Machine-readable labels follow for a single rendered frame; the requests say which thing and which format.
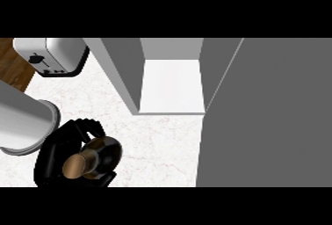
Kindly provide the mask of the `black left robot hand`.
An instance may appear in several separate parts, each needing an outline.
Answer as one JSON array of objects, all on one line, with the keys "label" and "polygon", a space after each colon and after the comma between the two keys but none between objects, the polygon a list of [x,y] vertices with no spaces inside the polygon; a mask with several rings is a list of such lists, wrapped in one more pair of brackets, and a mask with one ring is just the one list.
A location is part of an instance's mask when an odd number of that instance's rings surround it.
[{"label": "black left robot hand", "polygon": [[110,172],[101,179],[84,177],[70,179],[62,174],[67,159],[93,138],[108,136],[98,120],[70,120],[49,135],[39,151],[34,181],[39,187],[107,187],[117,173]]}]

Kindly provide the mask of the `dark wine bottle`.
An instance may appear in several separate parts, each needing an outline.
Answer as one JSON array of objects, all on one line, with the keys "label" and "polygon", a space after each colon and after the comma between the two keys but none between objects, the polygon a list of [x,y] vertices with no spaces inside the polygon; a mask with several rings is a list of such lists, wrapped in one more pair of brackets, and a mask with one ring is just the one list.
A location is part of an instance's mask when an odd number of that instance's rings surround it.
[{"label": "dark wine bottle", "polygon": [[101,179],[114,171],[123,158],[121,143],[110,136],[93,138],[62,166],[65,178]]}]

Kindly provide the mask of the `grey open cabinet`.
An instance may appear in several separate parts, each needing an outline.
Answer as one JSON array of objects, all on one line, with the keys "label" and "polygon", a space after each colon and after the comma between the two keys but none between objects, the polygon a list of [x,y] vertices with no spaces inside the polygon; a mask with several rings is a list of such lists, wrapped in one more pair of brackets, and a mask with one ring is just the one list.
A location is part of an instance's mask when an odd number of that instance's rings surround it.
[{"label": "grey open cabinet", "polygon": [[203,115],[242,38],[87,38],[133,115]]}]

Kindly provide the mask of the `silver toaster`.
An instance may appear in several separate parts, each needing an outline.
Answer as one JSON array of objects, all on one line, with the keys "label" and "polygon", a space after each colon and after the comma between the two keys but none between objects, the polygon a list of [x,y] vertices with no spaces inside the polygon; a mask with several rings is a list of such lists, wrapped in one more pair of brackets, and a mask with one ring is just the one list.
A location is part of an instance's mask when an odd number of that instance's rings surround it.
[{"label": "silver toaster", "polygon": [[43,77],[76,77],[90,54],[83,38],[15,38],[14,49]]}]

